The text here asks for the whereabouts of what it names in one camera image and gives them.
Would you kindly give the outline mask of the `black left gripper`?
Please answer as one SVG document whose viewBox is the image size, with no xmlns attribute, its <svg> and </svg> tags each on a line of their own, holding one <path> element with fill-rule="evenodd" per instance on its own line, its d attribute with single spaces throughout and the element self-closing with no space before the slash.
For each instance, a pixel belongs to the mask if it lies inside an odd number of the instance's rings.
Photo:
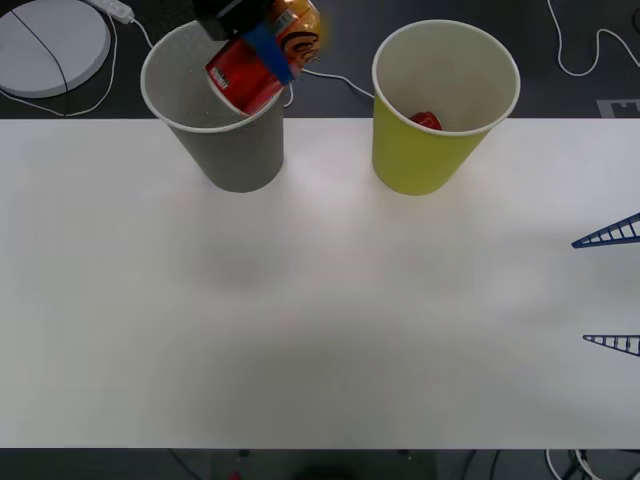
<svg viewBox="0 0 640 480">
<path fill-rule="evenodd" d="M 196 20 L 214 41 L 243 35 L 260 61 L 281 85 L 289 85 L 294 76 L 270 26 L 263 22 L 272 0 L 193 0 Z"/>
</svg>

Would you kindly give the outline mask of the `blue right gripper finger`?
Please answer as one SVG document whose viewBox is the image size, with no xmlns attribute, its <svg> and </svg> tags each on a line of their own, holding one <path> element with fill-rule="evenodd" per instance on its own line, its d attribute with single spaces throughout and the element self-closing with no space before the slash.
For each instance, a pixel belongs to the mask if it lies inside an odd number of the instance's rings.
<svg viewBox="0 0 640 480">
<path fill-rule="evenodd" d="M 610 350 L 640 356 L 639 335 L 584 335 L 583 339 Z"/>
<path fill-rule="evenodd" d="M 614 222 L 604 228 L 596 230 L 572 243 L 574 249 L 596 246 L 624 245 L 639 242 L 639 218 L 636 213 L 623 220 Z"/>
</svg>

